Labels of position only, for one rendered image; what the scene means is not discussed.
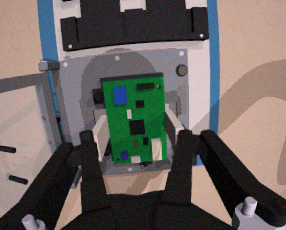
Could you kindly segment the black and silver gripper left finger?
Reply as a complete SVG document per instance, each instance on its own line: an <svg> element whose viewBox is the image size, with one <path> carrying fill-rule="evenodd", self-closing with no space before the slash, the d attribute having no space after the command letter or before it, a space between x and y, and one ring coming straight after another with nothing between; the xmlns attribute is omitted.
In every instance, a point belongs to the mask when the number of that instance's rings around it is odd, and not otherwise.
<svg viewBox="0 0 286 230"><path fill-rule="evenodd" d="M54 230L80 165L82 230L117 230L99 163L110 138L107 115L79 137L81 145L59 145L20 201L0 218L0 230Z"/></svg>

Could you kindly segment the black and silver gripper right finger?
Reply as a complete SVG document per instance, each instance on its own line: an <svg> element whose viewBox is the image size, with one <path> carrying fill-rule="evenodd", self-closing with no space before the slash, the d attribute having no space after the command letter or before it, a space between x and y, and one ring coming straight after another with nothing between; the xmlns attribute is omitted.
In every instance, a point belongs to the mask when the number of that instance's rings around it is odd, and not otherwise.
<svg viewBox="0 0 286 230"><path fill-rule="evenodd" d="M200 155L232 219L232 227L284 230L286 199L260 183L214 131L207 129L201 135L193 134L192 150L192 131L180 123L171 109L165 110L165 120L166 133L175 152L155 230L190 228L192 155Z"/></svg>

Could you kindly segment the green circuit board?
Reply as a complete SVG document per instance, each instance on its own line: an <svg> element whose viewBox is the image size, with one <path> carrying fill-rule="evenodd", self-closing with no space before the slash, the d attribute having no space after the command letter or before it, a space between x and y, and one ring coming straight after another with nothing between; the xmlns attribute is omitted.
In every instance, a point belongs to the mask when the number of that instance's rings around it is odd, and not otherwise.
<svg viewBox="0 0 286 230"><path fill-rule="evenodd" d="M102 85L114 164L167 160L164 77Z"/></svg>

